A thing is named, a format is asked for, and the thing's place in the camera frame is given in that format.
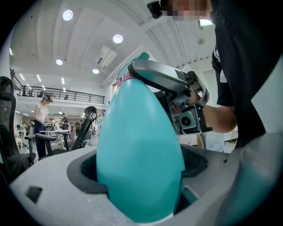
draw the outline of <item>hand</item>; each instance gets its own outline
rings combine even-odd
[[[186,101],[186,103],[188,104],[188,105],[193,105],[193,104],[195,104],[196,102],[198,102],[199,100],[200,100],[200,96],[194,91],[194,90],[191,90],[191,97],[190,97],[190,99],[188,99],[187,101]],[[179,105],[178,104],[176,104],[174,101],[173,101],[173,106],[174,106],[174,111],[175,112],[173,112],[173,114],[180,114],[180,112],[181,112],[181,108],[179,107]]]

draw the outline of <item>black metal railing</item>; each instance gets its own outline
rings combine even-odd
[[[18,96],[23,97],[39,97],[49,95],[52,99],[61,99],[69,101],[91,102],[96,104],[104,104],[104,96],[75,92],[70,90],[60,90],[55,88],[27,87],[21,86]]]
[[[14,84],[14,91],[19,96],[19,92],[21,90],[22,84],[19,82],[19,80],[14,76],[12,80]]]

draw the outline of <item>air vent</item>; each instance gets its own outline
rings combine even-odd
[[[104,46],[95,61],[101,67],[108,67],[116,56],[117,53],[115,53],[109,47]]]

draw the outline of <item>small black square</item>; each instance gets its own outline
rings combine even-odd
[[[36,204],[42,190],[40,187],[30,186],[26,192],[26,196]]]

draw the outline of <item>black pants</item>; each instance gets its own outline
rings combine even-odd
[[[39,131],[43,131],[43,130],[45,130],[44,124],[41,124],[40,122],[35,121],[34,134],[36,134],[36,133],[44,134],[42,132],[39,132]],[[38,157],[39,158],[44,157],[46,155],[44,140],[39,139],[39,138],[35,138],[35,143],[36,143],[36,149],[37,149]]]

